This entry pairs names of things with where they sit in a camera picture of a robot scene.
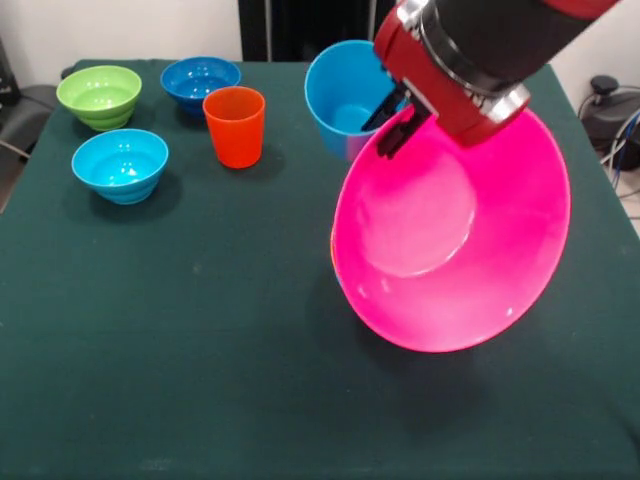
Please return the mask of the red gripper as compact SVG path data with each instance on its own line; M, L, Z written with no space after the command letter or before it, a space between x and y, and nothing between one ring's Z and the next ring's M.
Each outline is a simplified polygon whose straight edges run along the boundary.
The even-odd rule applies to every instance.
M397 3L375 37L374 51L396 86L361 131L383 126L408 98L413 104L411 116L394 124L378 142L381 157L393 158L430 115L459 145L479 144L515 120L530 100L521 83L491 91L452 69L468 64L443 31L434 2Z

